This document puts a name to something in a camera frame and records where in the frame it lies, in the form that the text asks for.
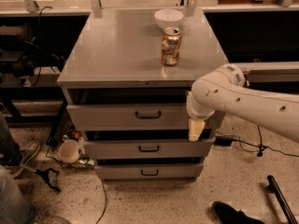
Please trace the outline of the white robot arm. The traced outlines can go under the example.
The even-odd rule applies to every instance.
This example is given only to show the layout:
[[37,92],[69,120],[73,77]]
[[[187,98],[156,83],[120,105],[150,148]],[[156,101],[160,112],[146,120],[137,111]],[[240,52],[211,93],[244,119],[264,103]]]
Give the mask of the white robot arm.
[[190,118],[204,121],[220,111],[298,142],[299,96],[248,89],[245,81],[243,72],[234,64],[199,77],[187,94]]

